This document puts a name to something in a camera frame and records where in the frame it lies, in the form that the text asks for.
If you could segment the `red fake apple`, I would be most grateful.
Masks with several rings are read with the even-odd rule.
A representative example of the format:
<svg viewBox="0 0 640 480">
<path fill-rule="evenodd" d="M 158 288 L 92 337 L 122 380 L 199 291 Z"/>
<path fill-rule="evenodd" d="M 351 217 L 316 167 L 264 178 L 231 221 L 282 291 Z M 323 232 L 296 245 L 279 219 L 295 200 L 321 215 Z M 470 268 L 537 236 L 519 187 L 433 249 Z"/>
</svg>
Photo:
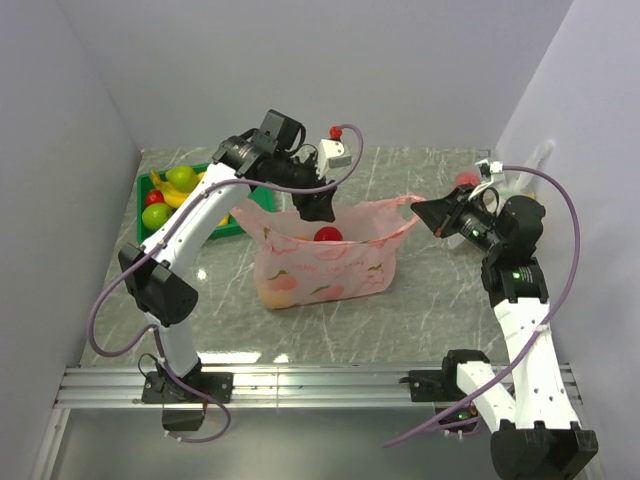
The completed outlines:
<svg viewBox="0 0 640 480">
<path fill-rule="evenodd" d="M 343 240 L 343 235 L 334 226 L 324 226 L 314 234 L 313 240 L 315 242 L 340 242 Z"/>
</svg>

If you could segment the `pink plastic bag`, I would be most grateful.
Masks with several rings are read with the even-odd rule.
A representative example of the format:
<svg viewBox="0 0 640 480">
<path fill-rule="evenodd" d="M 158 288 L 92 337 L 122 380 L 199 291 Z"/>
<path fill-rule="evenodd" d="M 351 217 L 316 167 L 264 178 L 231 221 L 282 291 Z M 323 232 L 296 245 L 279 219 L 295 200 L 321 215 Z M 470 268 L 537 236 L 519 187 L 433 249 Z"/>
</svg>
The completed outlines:
<svg viewBox="0 0 640 480">
<path fill-rule="evenodd" d="M 396 272 L 396 250 L 419 221 L 400 207 L 423 199 L 405 195 L 336 206 L 331 226 L 341 241 L 313 239 L 327 223 L 305 222 L 297 211 L 268 212 L 245 200 L 231 210 L 257 242 L 254 285 L 264 306 L 285 309 L 368 296 L 386 290 Z"/>
</svg>

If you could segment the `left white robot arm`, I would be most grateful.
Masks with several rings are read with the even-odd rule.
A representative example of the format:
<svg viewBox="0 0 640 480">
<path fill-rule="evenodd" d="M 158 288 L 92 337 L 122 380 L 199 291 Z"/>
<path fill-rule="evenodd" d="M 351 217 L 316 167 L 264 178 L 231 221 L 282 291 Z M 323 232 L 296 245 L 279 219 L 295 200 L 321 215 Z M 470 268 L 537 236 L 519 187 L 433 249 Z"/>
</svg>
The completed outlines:
<svg viewBox="0 0 640 480">
<path fill-rule="evenodd" d="M 298 158 L 306 129 L 275 110 L 262 124 L 224 140 L 204 177 L 171 219 L 143 245 L 121 249 L 126 289 L 154 329 L 167 377 L 165 388 L 177 401 L 189 402 L 205 389 L 202 364 L 187 319 L 198 301 L 185 280 L 201 246 L 218 222 L 257 187 L 272 185 L 291 195 L 302 220 L 332 222 L 336 188 L 326 180 L 328 161 L 345 152 L 342 129 L 329 131 L 329 145 Z"/>
</svg>

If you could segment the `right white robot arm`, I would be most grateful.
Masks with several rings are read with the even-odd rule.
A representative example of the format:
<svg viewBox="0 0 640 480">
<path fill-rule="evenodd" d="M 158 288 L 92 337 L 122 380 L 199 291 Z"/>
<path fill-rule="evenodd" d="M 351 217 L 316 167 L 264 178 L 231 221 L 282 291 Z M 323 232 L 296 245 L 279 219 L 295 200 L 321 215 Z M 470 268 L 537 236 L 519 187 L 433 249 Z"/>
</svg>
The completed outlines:
<svg viewBox="0 0 640 480">
<path fill-rule="evenodd" d="M 506 342 L 512 386 L 497 382 L 486 355 L 472 350 L 447 353 L 440 386 L 475 406 L 491 433 L 500 478 L 574 479 L 599 445 L 569 400 L 546 318 L 550 297 L 534 256 L 546 210 L 515 195 L 491 212 L 472 191 L 463 185 L 411 209 L 435 237 L 460 235 L 483 252 L 481 280 Z"/>
</svg>

